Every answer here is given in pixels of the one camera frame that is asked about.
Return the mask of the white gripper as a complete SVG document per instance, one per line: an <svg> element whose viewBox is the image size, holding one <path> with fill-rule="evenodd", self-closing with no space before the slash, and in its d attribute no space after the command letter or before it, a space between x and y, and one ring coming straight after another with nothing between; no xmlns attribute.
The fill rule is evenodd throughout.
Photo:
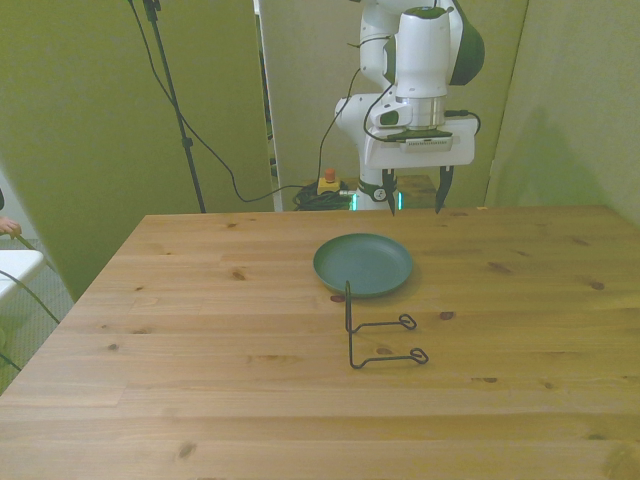
<svg viewBox="0 0 640 480"><path fill-rule="evenodd" d="M368 136L363 147L364 165L382 171L382 185L392 214L396 212L397 180L394 169L441 166L435 197L435 212L445 205L454 167L470 164L475 156L475 119L447 119L440 127L451 137L410 139L404 143L382 142Z"/></svg>

